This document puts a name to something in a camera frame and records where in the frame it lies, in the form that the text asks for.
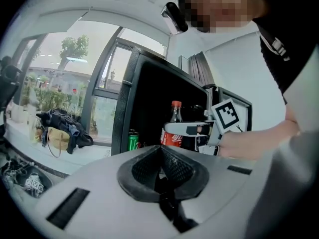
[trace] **green can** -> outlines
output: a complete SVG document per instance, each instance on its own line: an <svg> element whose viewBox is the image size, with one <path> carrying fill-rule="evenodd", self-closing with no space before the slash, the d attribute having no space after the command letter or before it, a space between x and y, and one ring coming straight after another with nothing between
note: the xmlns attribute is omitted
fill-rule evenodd
<svg viewBox="0 0 319 239"><path fill-rule="evenodd" d="M128 151L135 150L139 146L139 133L131 129L129 131Z"/></svg>

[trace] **ceiling light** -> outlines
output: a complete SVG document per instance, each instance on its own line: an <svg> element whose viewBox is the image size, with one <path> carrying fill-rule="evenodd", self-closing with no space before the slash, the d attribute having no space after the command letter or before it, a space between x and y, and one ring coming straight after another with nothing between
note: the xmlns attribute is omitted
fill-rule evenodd
<svg viewBox="0 0 319 239"><path fill-rule="evenodd" d="M67 59L67 60L71 60L71 61L84 62L84 63L87 63L87 62L88 62L88 61L85 60L85 59L79 59L79 58L70 58L70 57L67 57L66 59Z"/></svg>

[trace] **black shirt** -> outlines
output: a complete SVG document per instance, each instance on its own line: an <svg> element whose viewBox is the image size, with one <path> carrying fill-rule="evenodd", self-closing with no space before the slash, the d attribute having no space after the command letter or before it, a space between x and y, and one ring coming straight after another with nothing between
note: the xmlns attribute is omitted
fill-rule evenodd
<svg viewBox="0 0 319 239"><path fill-rule="evenodd" d="M256 18L261 52L282 94L295 80L318 43L316 0L265 0L266 16Z"/></svg>

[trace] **tree trunk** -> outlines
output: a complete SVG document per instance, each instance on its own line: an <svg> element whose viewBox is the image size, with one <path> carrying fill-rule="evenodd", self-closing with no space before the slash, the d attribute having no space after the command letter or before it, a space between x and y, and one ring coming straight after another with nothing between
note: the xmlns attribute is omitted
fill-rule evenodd
<svg viewBox="0 0 319 239"><path fill-rule="evenodd" d="M63 57L63 58L61 59L61 62L60 62L60 64L59 64L59 66L58 66L58 70L64 71L66 65L67 65L69 62L70 62L70 60L66 59L66 57Z"/></svg>

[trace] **red bottle cap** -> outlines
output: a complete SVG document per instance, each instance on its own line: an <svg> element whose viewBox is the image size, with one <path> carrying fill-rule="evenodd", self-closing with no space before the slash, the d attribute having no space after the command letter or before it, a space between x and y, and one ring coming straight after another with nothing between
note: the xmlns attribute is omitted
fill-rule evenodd
<svg viewBox="0 0 319 239"><path fill-rule="evenodd" d="M173 101L173 102L171 102L171 106L181 107L181 102L180 101Z"/></svg>

